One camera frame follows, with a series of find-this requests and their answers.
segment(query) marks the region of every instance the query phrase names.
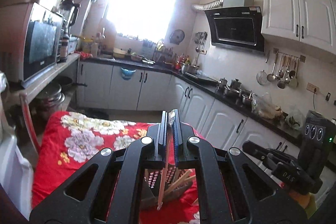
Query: silver screw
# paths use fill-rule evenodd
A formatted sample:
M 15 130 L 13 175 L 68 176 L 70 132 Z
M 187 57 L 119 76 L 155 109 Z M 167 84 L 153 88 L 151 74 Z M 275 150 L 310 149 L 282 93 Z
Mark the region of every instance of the silver screw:
M 153 139 L 152 139 L 151 137 L 149 137 L 149 136 L 145 136 L 145 137 L 143 137 L 143 138 L 141 139 L 141 142 L 142 142 L 143 144 L 150 144 L 152 141 L 153 141 Z
M 231 148 L 231 149 L 229 150 L 229 152 L 230 152 L 230 154 L 233 155 L 233 156 L 238 156 L 238 155 L 240 154 L 240 150 L 239 150 L 238 148 L 235 148 L 235 147 Z
M 191 143 L 199 143 L 200 139 L 198 137 L 190 137 L 189 142 Z
M 108 156 L 111 155 L 112 150 L 110 148 L 104 148 L 102 151 L 100 151 L 102 156 Z

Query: electrical outlet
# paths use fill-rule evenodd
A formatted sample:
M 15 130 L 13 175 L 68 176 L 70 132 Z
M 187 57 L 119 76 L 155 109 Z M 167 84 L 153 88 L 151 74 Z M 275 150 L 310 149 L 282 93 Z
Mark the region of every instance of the electrical outlet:
M 316 89 L 316 92 L 315 93 L 319 93 L 319 87 L 311 84 L 311 83 L 308 83 L 307 84 L 307 90 L 311 91 L 311 92 L 314 92 L 314 89 Z

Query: pipe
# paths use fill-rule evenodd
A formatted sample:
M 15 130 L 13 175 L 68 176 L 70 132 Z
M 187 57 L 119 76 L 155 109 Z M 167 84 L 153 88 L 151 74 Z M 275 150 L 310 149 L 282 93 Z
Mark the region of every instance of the pipe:
M 215 0 L 206 4 L 193 4 L 192 9 L 196 12 L 202 12 L 204 10 L 222 8 L 224 0 Z

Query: black countertop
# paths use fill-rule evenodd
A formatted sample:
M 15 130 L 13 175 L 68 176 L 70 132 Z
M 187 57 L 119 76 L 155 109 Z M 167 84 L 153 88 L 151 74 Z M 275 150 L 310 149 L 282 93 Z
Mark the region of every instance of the black countertop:
M 298 130 L 294 130 L 290 128 L 287 123 L 284 120 L 281 121 L 274 121 L 274 120 L 268 120 L 264 119 L 254 113 L 251 112 L 251 108 L 246 107 L 243 105 L 239 100 L 231 99 L 227 96 L 225 96 L 223 93 L 219 92 L 216 88 L 216 86 L 209 85 L 209 84 L 203 84 L 203 83 L 197 83 L 194 79 L 188 78 L 185 75 L 183 75 L 180 71 L 174 70 L 174 69 L 168 69 L 164 68 L 159 65 L 149 65 L 145 64 L 143 62 L 134 62 L 132 60 L 126 60 L 126 59 L 108 59 L 108 58 L 88 58 L 84 60 L 85 62 L 90 63 L 98 63 L 98 64 L 109 64 L 114 66 L 122 66 L 125 69 L 144 69 L 149 71 L 156 71 L 161 73 L 166 73 L 170 75 L 174 75 L 188 84 L 206 92 L 207 94 L 213 96 L 216 100 L 221 101 L 222 103 L 226 104 L 227 106 L 231 107 L 235 111 L 255 120 L 256 122 L 260 123 L 261 125 L 265 126 L 266 128 L 272 130 L 274 133 L 279 135 L 280 137 L 286 139 L 287 141 L 291 142 L 293 145 L 300 147 L 302 143 L 302 137 L 301 132 Z M 336 172 L 336 166 L 332 164 L 331 162 L 327 162 L 327 167 L 332 169 L 334 172 Z

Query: plastic bag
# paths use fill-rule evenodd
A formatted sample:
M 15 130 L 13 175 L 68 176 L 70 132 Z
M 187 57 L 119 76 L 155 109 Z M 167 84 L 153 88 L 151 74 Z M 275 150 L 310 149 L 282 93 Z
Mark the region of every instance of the plastic bag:
M 252 112 L 260 117 L 274 119 L 283 114 L 281 108 L 272 103 L 272 98 L 269 93 L 265 93 L 263 96 L 252 94 L 252 98 Z
M 290 112 L 286 117 L 286 123 L 293 129 L 300 130 L 305 123 L 305 116 L 296 107 L 296 105 L 291 105 Z

